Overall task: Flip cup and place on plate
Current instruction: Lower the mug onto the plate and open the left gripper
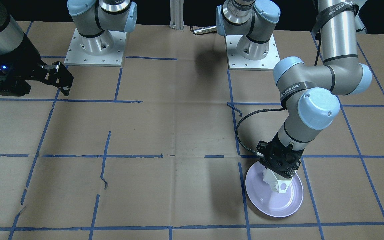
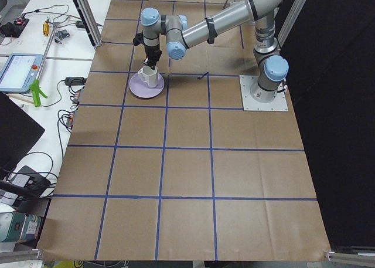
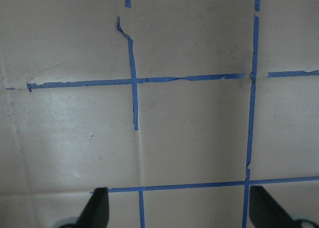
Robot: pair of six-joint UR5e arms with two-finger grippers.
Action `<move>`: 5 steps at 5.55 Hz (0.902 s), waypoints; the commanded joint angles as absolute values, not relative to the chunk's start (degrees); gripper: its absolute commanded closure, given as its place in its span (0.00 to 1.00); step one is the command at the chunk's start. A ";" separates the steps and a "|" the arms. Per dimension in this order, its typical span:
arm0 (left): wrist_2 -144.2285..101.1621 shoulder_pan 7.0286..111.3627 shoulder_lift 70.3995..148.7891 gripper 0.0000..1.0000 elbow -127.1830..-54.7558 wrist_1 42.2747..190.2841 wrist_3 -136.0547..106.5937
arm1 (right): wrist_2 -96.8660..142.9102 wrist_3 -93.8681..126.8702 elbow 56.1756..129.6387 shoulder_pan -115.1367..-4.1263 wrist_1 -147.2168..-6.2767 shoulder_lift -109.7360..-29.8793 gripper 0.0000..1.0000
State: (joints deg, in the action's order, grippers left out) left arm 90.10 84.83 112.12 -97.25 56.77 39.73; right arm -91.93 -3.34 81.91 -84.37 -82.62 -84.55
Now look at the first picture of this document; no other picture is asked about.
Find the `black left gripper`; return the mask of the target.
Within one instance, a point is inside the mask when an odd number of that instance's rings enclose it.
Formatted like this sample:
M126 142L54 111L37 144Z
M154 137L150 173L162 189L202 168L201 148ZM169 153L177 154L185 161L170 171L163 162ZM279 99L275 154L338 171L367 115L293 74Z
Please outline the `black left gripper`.
M258 153L263 155L259 163L287 179L295 176L295 172L301 164L300 158L304 152L303 149L293 150L291 143L285 147L278 138L274 138L268 143L261 140L256 148Z

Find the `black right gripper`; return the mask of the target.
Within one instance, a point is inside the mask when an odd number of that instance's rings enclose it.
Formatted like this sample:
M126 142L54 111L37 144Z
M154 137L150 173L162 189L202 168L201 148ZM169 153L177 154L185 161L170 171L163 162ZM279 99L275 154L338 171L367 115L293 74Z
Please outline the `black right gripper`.
M3 96L21 97L29 94L31 86L27 80L34 80L57 87L68 97L73 79L73 75L60 61L44 63L25 34L17 48L0 55L0 95Z

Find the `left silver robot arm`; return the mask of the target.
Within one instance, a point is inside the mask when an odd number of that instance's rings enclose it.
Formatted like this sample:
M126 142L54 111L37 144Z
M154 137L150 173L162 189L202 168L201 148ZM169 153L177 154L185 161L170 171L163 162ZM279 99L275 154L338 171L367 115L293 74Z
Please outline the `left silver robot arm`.
M312 34L321 35L322 65L306 66L298 57L280 60L273 78L280 92L287 119L270 142L260 141L250 152L260 163L290 179L300 166L307 144L328 127L340 110L338 95L359 94L369 88L372 74L358 62L355 15L358 5L350 0L319 0ZM216 9L216 27L221 36L241 35L241 55L250 59L258 48L265 56L280 9L270 0L226 0Z

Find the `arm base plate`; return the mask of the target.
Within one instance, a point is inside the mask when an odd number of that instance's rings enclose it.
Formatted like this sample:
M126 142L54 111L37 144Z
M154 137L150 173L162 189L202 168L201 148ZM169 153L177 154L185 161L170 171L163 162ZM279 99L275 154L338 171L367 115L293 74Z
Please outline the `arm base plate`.
M230 70L273 71L280 61L274 36L268 42L251 42L245 35L225 36L228 67Z
M94 38L86 38L75 29L64 64L70 66L122 67L128 34L105 31Z

